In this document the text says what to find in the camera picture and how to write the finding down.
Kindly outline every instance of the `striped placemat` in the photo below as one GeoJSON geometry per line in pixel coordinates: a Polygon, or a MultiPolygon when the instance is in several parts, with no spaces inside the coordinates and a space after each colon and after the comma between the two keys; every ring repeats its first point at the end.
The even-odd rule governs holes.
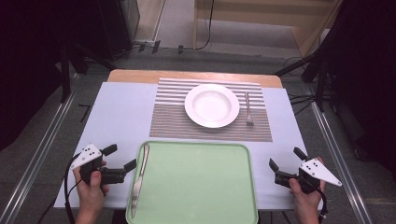
{"type": "Polygon", "coordinates": [[[272,142],[271,129],[262,97],[262,88],[257,83],[225,82],[198,79],[160,78],[155,99],[150,137],[184,138],[223,141],[272,142]],[[237,118],[221,128],[206,128],[187,115],[184,100],[192,88],[201,84],[219,84],[231,90],[239,100],[237,118]],[[248,116],[245,92],[249,93],[250,113],[254,126],[247,126],[248,116]]]}

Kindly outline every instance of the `black cable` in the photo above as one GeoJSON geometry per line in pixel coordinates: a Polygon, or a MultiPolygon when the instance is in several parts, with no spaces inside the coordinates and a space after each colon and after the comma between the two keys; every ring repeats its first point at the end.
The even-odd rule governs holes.
{"type": "MultiPolygon", "coordinates": [[[[151,46],[151,45],[145,45],[145,48],[154,49],[155,47],[153,47],[153,46],[151,46]]],[[[132,52],[132,51],[137,50],[137,49],[140,49],[140,47],[132,48],[132,49],[130,49],[130,50],[128,50],[128,51],[123,52],[122,54],[116,55],[116,56],[115,56],[115,57],[117,57],[116,60],[118,60],[119,58],[121,58],[122,55],[124,55],[124,54],[126,54],[126,53],[129,53],[129,52],[132,52]]],[[[158,47],[158,49],[179,50],[179,49],[177,49],[177,48],[168,48],[168,47],[158,47]]],[[[189,51],[189,50],[191,50],[191,51],[196,51],[196,50],[201,50],[201,49],[183,49],[183,50],[186,50],[186,51],[189,51]]]]}
{"type": "Polygon", "coordinates": [[[75,155],[69,163],[67,163],[66,170],[64,171],[64,208],[66,209],[67,217],[69,218],[69,222],[71,224],[75,224],[75,220],[73,217],[73,212],[70,207],[70,202],[69,202],[69,192],[67,190],[67,177],[69,177],[69,170],[70,166],[72,165],[73,161],[79,156],[79,153],[75,155]]]}
{"type": "Polygon", "coordinates": [[[76,184],[75,184],[75,186],[73,186],[73,188],[71,188],[70,190],[69,190],[69,192],[67,193],[67,197],[70,197],[70,193],[72,192],[72,190],[79,184],[79,182],[81,182],[82,181],[82,179],[80,179],[76,184]]]}
{"type": "MultiPolygon", "coordinates": [[[[304,64],[308,64],[307,62],[304,62],[304,58],[303,58],[303,57],[291,57],[291,58],[288,58],[285,62],[283,62],[283,68],[286,67],[286,63],[287,63],[289,60],[291,60],[291,59],[301,59],[301,61],[302,61],[304,64]]],[[[288,74],[291,75],[291,76],[296,76],[295,74],[292,74],[292,73],[290,73],[290,72],[288,72],[288,74]]]]}
{"type": "MultiPolygon", "coordinates": [[[[323,95],[323,96],[331,97],[330,94],[325,94],[325,95],[323,95]]],[[[295,95],[295,96],[289,98],[289,100],[292,101],[292,100],[296,100],[296,99],[298,99],[298,98],[315,99],[316,97],[317,97],[316,95],[300,95],[300,96],[295,95]]]]}
{"type": "Polygon", "coordinates": [[[204,46],[203,47],[201,47],[201,48],[198,48],[198,49],[196,49],[196,50],[200,50],[200,49],[204,49],[206,46],[207,46],[207,44],[209,43],[209,41],[210,41],[210,30],[211,30],[211,27],[212,27],[212,18],[213,18],[213,6],[215,5],[215,0],[212,0],[212,8],[210,8],[210,17],[209,17],[209,37],[207,38],[207,41],[206,41],[206,43],[204,44],[204,46]]]}
{"type": "Polygon", "coordinates": [[[288,96],[292,96],[292,97],[295,97],[295,98],[301,98],[301,97],[309,97],[309,96],[313,96],[312,94],[307,94],[307,95],[294,95],[294,94],[289,94],[288,93],[288,96]]]}
{"type": "Polygon", "coordinates": [[[323,201],[323,205],[322,205],[322,208],[321,208],[320,213],[319,213],[319,216],[318,216],[318,221],[319,221],[319,223],[321,223],[322,220],[323,220],[323,218],[325,217],[326,213],[328,213],[326,195],[324,195],[324,193],[323,193],[323,191],[321,191],[320,187],[319,187],[319,188],[315,188],[315,187],[314,187],[309,181],[307,181],[306,179],[302,178],[302,180],[303,180],[306,184],[310,185],[313,189],[315,189],[315,190],[320,194],[320,197],[321,197],[321,199],[322,199],[322,201],[323,201]]]}
{"type": "Polygon", "coordinates": [[[307,105],[305,105],[303,108],[301,108],[299,111],[297,111],[296,113],[294,113],[294,116],[298,115],[301,111],[303,111],[304,109],[306,109],[309,105],[311,105],[314,101],[310,101],[307,105]]]}
{"type": "Polygon", "coordinates": [[[260,215],[260,211],[257,211],[257,215],[259,217],[259,220],[257,221],[257,224],[261,224],[262,223],[262,216],[260,215]]]}
{"type": "Polygon", "coordinates": [[[37,224],[40,224],[44,217],[46,216],[46,214],[48,213],[48,211],[51,209],[51,207],[55,204],[56,201],[56,197],[52,200],[52,202],[49,204],[49,206],[46,208],[46,210],[43,212],[43,214],[41,215],[40,219],[37,221],[37,224]]]}
{"type": "Polygon", "coordinates": [[[300,103],[304,103],[304,102],[307,102],[307,101],[313,101],[313,100],[315,100],[315,97],[306,98],[306,99],[304,99],[304,100],[299,100],[299,101],[290,102],[290,104],[291,104],[291,105],[297,105],[297,104],[300,104],[300,103]]]}
{"type": "MultiPolygon", "coordinates": [[[[207,27],[207,20],[205,20],[205,30],[206,30],[206,33],[209,34],[209,29],[208,29],[208,27],[207,27]]],[[[210,43],[210,47],[209,47],[208,50],[211,50],[213,45],[212,45],[211,42],[209,42],[209,43],[210,43]]]]}
{"type": "Polygon", "coordinates": [[[291,103],[295,103],[297,101],[307,101],[307,100],[311,100],[311,99],[315,99],[315,96],[303,96],[303,97],[291,97],[291,98],[289,98],[291,103]]]}

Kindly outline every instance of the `hand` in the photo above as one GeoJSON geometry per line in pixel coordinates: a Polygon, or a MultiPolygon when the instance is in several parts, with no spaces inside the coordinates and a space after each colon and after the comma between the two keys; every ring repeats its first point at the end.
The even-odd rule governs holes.
{"type": "MultiPolygon", "coordinates": [[[[318,205],[321,196],[317,191],[305,194],[296,179],[290,179],[290,193],[294,195],[294,213],[300,224],[318,223],[318,205]]],[[[324,191],[325,182],[320,180],[320,189],[324,191]]]]}
{"type": "MultiPolygon", "coordinates": [[[[73,170],[76,183],[81,180],[79,168],[73,170]]],[[[79,212],[76,223],[94,223],[100,212],[102,211],[105,196],[109,191],[107,185],[100,188],[102,175],[99,171],[92,172],[91,185],[88,186],[84,181],[80,181],[77,185],[79,197],[79,212]]]]}

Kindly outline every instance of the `silver fork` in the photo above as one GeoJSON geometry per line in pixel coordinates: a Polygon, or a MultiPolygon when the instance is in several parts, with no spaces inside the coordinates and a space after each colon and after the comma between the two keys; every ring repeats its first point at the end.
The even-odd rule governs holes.
{"type": "Polygon", "coordinates": [[[247,101],[247,125],[248,126],[253,126],[254,123],[253,123],[253,119],[250,116],[250,102],[249,102],[249,99],[248,99],[248,92],[247,91],[245,92],[245,99],[247,101]]]}

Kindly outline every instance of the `black curtain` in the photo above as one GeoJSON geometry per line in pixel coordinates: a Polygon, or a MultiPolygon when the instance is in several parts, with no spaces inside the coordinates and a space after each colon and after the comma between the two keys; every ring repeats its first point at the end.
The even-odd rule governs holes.
{"type": "Polygon", "coordinates": [[[396,174],[396,2],[354,5],[326,52],[334,89],[364,130],[356,144],[396,174]]]}
{"type": "Polygon", "coordinates": [[[0,150],[61,84],[50,2],[0,1],[0,150]]]}

